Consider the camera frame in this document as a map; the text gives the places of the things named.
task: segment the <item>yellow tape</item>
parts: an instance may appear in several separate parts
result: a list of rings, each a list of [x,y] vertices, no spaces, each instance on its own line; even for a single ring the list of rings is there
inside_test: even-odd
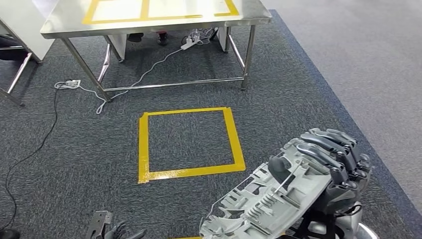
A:
[[[227,5],[229,12],[216,13],[214,16],[239,16],[239,11],[232,0],[225,0],[225,4]]]
[[[204,112],[204,111],[224,111],[225,109],[227,109],[227,107],[188,109],[188,110],[176,110],[176,111],[159,111],[159,112],[149,112],[148,115],[157,116],[157,115],[169,115],[169,114]]]
[[[149,171],[149,156],[148,156],[148,116],[181,114],[192,112],[210,112],[223,111],[224,121],[227,128],[227,135],[230,142],[231,151],[233,154],[233,164],[218,165],[210,167],[187,168],[179,170],[168,170],[160,172]],[[202,108],[202,109],[188,109],[176,111],[161,111],[161,112],[145,112],[139,119],[139,177],[138,183],[147,183],[149,180],[192,177],[201,175],[210,175],[218,173],[229,173],[244,171],[246,168],[243,159],[242,149],[240,147],[239,138],[237,137],[236,126],[234,124],[233,114],[230,108]]]
[[[93,17],[100,1],[109,1],[109,0],[92,0],[90,6],[88,7],[87,13],[85,14],[84,19],[82,19],[82,24],[102,24],[102,23],[133,22],[133,21],[153,21],[153,20],[176,20],[176,19],[185,19],[185,18],[204,17],[203,15],[200,15],[200,14],[184,15],[184,16],[149,17],[150,0],[142,0],[141,15],[139,16],[139,18],[94,21]],[[214,16],[238,16],[239,15],[239,11],[237,10],[232,0],[225,0],[225,3],[229,9],[229,12],[216,13],[214,14]]]
[[[230,108],[223,110],[224,121],[227,127],[228,141],[230,142],[231,152],[233,154],[234,164],[243,165],[245,170],[245,161],[243,159],[242,149],[240,148],[239,137],[237,136],[236,125],[234,124],[233,114]]]
[[[148,153],[148,113],[139,118],[139,181],[147,183],[149,173],[149,153]]]

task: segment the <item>power cord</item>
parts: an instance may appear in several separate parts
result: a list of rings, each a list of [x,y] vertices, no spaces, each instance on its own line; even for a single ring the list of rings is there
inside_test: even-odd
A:
[[[194,45],[206,45],[206,44],[209,44],[209,43],[210,43],[210,38],[212,37],[212,34],[213,34],[213,31],[215,31],[215,29],[214,29],[214,28],[195,29],[194,31],[192,31],[192,32],[191,32],[188,36],[185,36],[185,37],[182,39],[182,42],[183,42],[183,40],[186,38],[186,43],[185,43],[184,45],[182,45],[182,46],[181,46],[181,49],[179,49],[179,50],[177,50],[177,51],[174,51],[174,52],[172,52],[172,53],[168,54],[166,57],[164,57],[164,59],[163,59],[163,60],[161,60],[161,61],[157,61],[156,63],[154,63],[154,64],[152,65],[152,67],[151,67],[148,71],[146,71],[144,74],[142,74],[141,78],[140,78],[137,82],[135,82],[135,83],[133,83],[133,84],[131,85],[131,87],[133,87],[133,86],[135,86],[135,85],[139,84],[139,83],[142,81],[142,79],[143,79],[143,78],[144,78],[144,77],[145,77],[148,73],[150,73],[150,72],[154,69],[154,67],[155,67],[156,65],[158,65],[158,64],[160,64],[160,63],[165,62],[165,61],[167,60],[167,58],[169,58],[169,56],[171,56],[171,55],[173,55],[173,54],[176,54],[176,53],[178,53],[178,52],[180,52],[180,51],[182,51],[182,50],[186,50],[186,49],[188,49],[188,48],[190,48],[190,47],[192,47],[192,46],[194,46]],[[106,101],[105,99],[101,98],[100,96],[98,96],[98,94],[97,94],[95,91],[91,91],[91,90],[87,90],[87,89],[83,88],[83,87],[80,85],[80,83],[81,83],[81,81],[80,81],[80,80],[71,80],[71,79],[68,79],[68,81],[65,81],[65,82],[57,82],[57,83],[54,85],[54,88],[56,88],[56,89],[58,89],[58,90],[60,90],[60,89],[77,89],[77,88],[81,88],[81,89],[82,89],[82,90],[84,90],[84,91],[94,93],[94,94],[95,94],[95,96],[96,96],[98,99],[100,99],[100,100],[102,100],[102,101],[103,101],[103,102],[101,103],[101,105],[97,108],[97,111],[96,111],[96,114],[97,114],[97,115],[101,114],[101,112],[103,111],[103,108],[104,108],[104,106],[106,105],[107,101]],[[129,91],[124,91],[124,92],[122,92],[122,93],[119,93],[119,94],[117,94],[117,95],[113,96],[111,99],[114,99],[114,98],[116,98],[116,97],[118,97],[118,96],[124,95],[124,94],[126,94],[127,92],[129,92]]]
[[[42,143],[41,143],[41,145],[35,150],[35,151],[33,151],[32,153],[30,153],[26,158],[24,158],[24,159],[22,159],[22,160],[20,160],[20,161],[18,161],[18,162],[16,162],[14,165],[12,165],[10,168],[9,168],[9,171],[7,172],[7,176],[6,176],[6,181],[5,181],[5,184],[4,184],[4,187],[6,188],[6,192],[7,192],[7,194],[9,195],[9,197],[10,198],[12,198],[12,201],[13,201],[13,206],[14,206],[14,210],[13,210],[13,215],[12,215],[12,217],[11,217],[11,219],[10,219],[10,221],[5,225],[5,226],[3,226],[1,229],[0,229],[0,231],[1,230],[4,230],[5,228],[7,228],[11,223],[13,223],[13,221],[14,221],[14,219],[15,219],[15,217],[16,217],[16,212],[17,212],[17,204],[16,204],[16,199],[15,199],[15,197],[13,196],[13,194],[11,193],[11,191],[10,191],[10,189],[9,189],[9,184],[10,184],[10,180],[11,179],[9,179],[9,177],[10,177],[10,173],[12,172],[12,170],[16,167],[16,166],[18,166],[19,164],[21,164],[21,163],[23,163],[24,161],[26,161],[26,160],[28,160],[30,157],[32,157],[32,156],[34,156],[37,152],[39,152],[41,149],[42,149],[42,147],[44,146],[44,144],[45,144],[45,141],[47,140],[47,138],[48,138],[48,136],[51,134],[51,132],[53,131],[53,129],[54,129],[54,127],[56,126],[56,123],[57,123],[57,92],[59,92],[58,90],[56,90],[56,92],[55,92],[55,94],[54,94],[54,123],[53,123],[53,125],[51,126],[51,128],[50,128],[50,130],[48,131],[48,133],[46,134],[46,136],[44,137],[44,139],[42,140]]]

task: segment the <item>stainless steel table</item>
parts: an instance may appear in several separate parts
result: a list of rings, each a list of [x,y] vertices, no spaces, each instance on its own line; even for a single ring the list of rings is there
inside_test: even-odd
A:
[[[270,20],[269,11],[260,0],[60,0],[41,28],[41,34],[45,38],[62,39],[97,90],[104,99],[110,101],[111,98],[107,92],[167,86],[241,81],[241,88],[246,89],[255,26],[269,23]],[[244,61],[230,34],[231,27],[242,25],[251,26]],[[224,51],[228,51],[229,46],[232,46],[243,69],[241,77],[108,89],[101,86],[109,64],[110,53],[113,52],[119,58],[108,35],[211,27],[226,29]],[[105,36],[108,50],[103,69],[100,76],[96,78],[69,38],[98,35]]]

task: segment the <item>gray floor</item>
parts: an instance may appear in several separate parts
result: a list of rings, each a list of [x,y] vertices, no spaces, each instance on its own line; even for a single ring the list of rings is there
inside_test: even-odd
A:
[[[336,109],[325,98],[305,63],[281,34],[279,24],[274,21],[257,30],[253,81],[246,92],[239,90],[238,83],[135,91],[107,104],[98,116],[95,110],[99,101],[92,94],[81,90],[60,91],[59,121],[55,130],[44,148],[13,175],[11,187],[19,208],[13,227],[22,231],[24,239],[79,239],[93,211],[110,210],[119,220],[128,220],[131,231],[147,228],[148,239],[193,237],[209,206],[289,139],[312,127],[340,130],[350,127],[335,114]],[[233,31],[243,52],[247,28]],[[266,36],[270,34],[274,37],[268,41]],[[112,59],[113,67],[106,75],[105,84],[122,86],[135,82],[153,62],[177,49],[184,35],[183,32],[171,33],[171,44],[165,48],[156,45],[154,34],[147,34],[140,44],[129,44],[128,60],[118,64]],[[105,51],[104,40],[81,38],[75,40],[75,45],[88,64],[99,69]],[[0,67],[2,72],[10,69],[9,65]],[[218,44],[210,44],[170,57],[144,81],[177,82],[232,77],[239,73],[233,54],[223,54]],[[15,93],[23,97],[26,107],[19,108],[0,100],[1,175],[12,162],[33,150],[51,125],[53,84],[70,77],[84,79],[83,85],[90,86],[60,41],[54,43],[42,65],[35,68],[35,63],[31,63],[22,77]],[[232,108],[245,156],[245,172],[137,184],[137,122],[143,112],[221,106]],[[183,122],[192,126],[186,127]],[[154,134],[150,137],[152,169],[228,162],[226,133],[221,128],[218,114],[152,119],[149,129]],[[193,140],[186,142],[189,145],[172,140],[186,138],[187,134]],[[352,134],[376,160],[362,134],[357,130]],[[404,224],[397,206],[376,177],[362,202],[365,204],[364,222],[381,238],[418,238],[409,225]],[[2,225],[11,213],[11,202],[3,190],[0,191],[0,210]]]
[[[422,3],[263,2],[278,11],[422,212]]]

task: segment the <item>white power strip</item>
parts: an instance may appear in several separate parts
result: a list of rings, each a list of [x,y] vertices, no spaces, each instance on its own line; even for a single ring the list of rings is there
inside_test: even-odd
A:
[[[65,85],[77,88],[81,85],[81,80],[69,80],[65,82]]]

